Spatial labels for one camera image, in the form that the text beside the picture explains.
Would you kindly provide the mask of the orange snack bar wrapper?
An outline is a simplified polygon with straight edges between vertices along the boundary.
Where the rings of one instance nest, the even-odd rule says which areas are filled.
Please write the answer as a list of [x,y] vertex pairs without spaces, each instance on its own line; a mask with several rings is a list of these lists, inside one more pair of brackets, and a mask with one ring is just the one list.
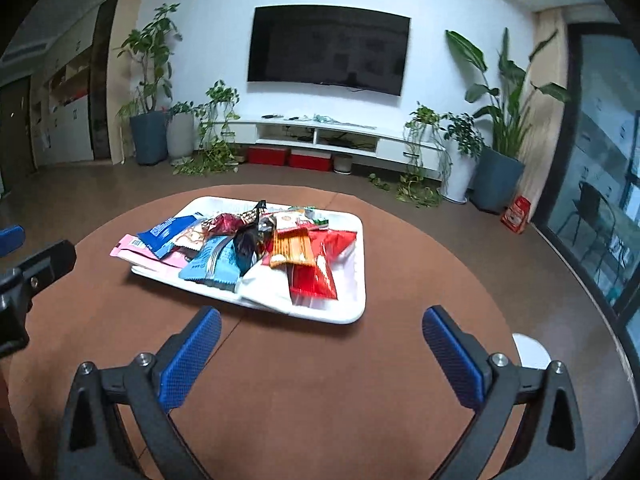
[[269,266],[276,268],[284,264],[297,264],[298,266],[314,266],[316,264],[307,229],[300,228],[288,232],[277,231],[273,234]]

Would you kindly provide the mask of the red white patterned snack packet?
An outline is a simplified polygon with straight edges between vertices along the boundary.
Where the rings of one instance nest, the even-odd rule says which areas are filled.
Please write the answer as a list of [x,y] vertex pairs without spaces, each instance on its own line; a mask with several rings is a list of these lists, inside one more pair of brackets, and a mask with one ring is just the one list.
[[237,232],[258,239],[259,214],[256,210],[244,211],[242,214],[223,212],[203,223],[205,239],[216,236],[235,235]]

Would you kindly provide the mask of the brown entrance door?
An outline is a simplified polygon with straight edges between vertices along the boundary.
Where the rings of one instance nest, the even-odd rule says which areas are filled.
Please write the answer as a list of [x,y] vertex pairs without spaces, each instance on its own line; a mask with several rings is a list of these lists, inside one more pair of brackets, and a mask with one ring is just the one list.
[[1,88],[1,177],[9,190],[36,170],[30,134],[30,78]]

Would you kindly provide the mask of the light blue snack packet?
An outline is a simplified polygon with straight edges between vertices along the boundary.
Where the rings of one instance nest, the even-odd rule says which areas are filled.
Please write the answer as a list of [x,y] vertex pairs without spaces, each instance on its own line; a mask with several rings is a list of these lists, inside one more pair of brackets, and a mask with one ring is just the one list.
[[178,277],[188,282],[233,292],[240,279],[233,236],[212,237],[179,272]]

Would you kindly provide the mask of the trailing plant white pot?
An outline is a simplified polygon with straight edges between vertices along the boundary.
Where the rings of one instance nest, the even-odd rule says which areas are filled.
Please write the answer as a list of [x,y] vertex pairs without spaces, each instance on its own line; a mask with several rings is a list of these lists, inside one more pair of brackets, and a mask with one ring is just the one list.
[[169,119],[186,115],[192,119],[195,133],[191,155],[179,157],[171,163],[174,174],[208,176],[238,170],[232,144],[235,132],[230,122],[240,118],[235,107],[240,102],[239,91],[218,79],[206,92],[206,101],[195,104],[181,101],[169,109]]
[[443,200],[462,204],[485,142],[468,113],[439,113],[422,103],[410,113],[399,139],[376,141],[381,162],[402,167],[395,197],[416,207]]

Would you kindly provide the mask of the red gift bag on floor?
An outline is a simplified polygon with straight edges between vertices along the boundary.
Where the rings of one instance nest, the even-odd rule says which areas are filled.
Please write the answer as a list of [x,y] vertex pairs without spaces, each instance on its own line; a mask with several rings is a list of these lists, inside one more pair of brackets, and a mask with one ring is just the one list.
[[511,205],[506,208],[500,220],[511,232],[522,234],[525,230],[530,211],[530,201],[523,195],[519,195]]

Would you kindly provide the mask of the black snack packet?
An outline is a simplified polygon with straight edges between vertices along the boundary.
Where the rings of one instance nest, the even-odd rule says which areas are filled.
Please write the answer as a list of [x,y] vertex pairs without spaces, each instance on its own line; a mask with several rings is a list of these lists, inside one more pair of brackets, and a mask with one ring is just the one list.
[[267,211],[265,200],[258,200],[252,209],[242,212],[240,219],[242,224],[235,231],[233,248],[236,265],[244,276],[266,252],[276,222]]

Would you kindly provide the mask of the black outdoor chair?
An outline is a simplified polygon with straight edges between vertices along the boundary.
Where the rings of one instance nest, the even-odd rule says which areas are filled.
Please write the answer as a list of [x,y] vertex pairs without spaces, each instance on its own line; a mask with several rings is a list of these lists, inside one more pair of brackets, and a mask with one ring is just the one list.
[[615,234],[616,218],[614,209],[608,199],[587,181],[581,180],[578,183],[578,188],[579,197],[577,200],[573,200],[574,209],[566,216],[559,229],[555,231],[555,234],[560,235],[572,219],[576,218],[572,244],[570,244],[570,246],[575,247],[580,227],[583,224],[589,226],[593,232],[593,237],[580,257],[579,262],[583,263],[596,248],[600,248],[600,258],[596,266],[596,271],[599,271],[604,255],[610,249]]

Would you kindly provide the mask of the tall plant blue pot left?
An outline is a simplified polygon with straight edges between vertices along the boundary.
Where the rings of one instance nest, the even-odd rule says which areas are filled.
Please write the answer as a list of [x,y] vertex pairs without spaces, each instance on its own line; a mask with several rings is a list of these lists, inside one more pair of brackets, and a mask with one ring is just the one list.
[[179,3],[163,3],[152,20],[134,28],[117,49],[134,63],[134,88],[118,114],[130,128],[134,159],[140,166],[154,166],[168,157],[167,119],[163,104],[172,101],[171,57],[182,40],[174,16]]

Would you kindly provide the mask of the red storage box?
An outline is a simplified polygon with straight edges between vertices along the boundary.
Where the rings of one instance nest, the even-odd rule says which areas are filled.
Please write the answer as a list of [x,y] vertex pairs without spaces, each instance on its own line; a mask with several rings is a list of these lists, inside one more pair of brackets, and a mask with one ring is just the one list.
[[314,171],[330,171],[332,156],[329,153],[293,148],[288,154],[288,166]]
[[253,145],[247,149],[246,160],[255,165],[286,166],[289,152],[282,146]]

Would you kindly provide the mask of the red storage box right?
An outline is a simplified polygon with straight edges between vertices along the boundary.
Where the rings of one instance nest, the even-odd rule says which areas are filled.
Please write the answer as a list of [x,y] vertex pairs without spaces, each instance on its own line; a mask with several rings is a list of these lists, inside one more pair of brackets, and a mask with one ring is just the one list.
[[288,154],[288,166],[314,171],[330,171],[332,156],[329,153],[293,148]]

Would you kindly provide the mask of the white low TV console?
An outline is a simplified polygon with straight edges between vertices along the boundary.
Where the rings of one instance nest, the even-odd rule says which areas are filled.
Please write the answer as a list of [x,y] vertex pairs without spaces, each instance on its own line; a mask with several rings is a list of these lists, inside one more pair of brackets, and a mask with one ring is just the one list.
[[230,122],[236,144],[269,145],[348,155],[354,163],[395,171],[420,167],[430,177],[439,175],[446,158],[444,148],[434,142],[412,142],[403,133],[314,120],[241,117]]

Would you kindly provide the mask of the trailing plant white pot right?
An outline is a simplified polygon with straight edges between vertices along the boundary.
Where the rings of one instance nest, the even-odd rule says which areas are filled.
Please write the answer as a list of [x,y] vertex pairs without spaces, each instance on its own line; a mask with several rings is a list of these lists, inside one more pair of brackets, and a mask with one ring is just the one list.
[[381,162],[402,167],[395,197],[416,207],[443,200],[462,204],[485,142],[468,113],[439,113],[422,103],[410,113],[399,139],[376,141]]

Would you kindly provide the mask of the tall plant blue pot right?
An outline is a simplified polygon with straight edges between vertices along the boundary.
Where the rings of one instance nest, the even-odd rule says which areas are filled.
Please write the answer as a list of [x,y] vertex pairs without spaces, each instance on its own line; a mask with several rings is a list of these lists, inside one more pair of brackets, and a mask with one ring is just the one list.
[[491,122],[491,144],[480,153],[471,202],[481,211],[502,214],[513,200],[518,180],[524,174],[525,164],[518,159],[518,154],[532,128],[530,108],[534,97],[548,96],[566,103],[570,94],[556,82],[535,84],[529,76],[530,68],[518,66],[510,59],[507,30],[502,33],[498,57],[498,86],[492,86],[486,77],[488,66],[479,47],[454,30],[446,30],[445,36],[452,52],[475,68],[482,78],[471,84],[464,95],[470,104],[487,100],[472,117]]

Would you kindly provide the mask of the wall-mounted black television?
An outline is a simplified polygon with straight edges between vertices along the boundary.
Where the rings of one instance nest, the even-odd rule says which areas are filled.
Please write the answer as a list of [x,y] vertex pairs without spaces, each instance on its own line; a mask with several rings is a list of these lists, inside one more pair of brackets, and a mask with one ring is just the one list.
[[349,6],[258,6],[247,80],[399,96],[410,18]]

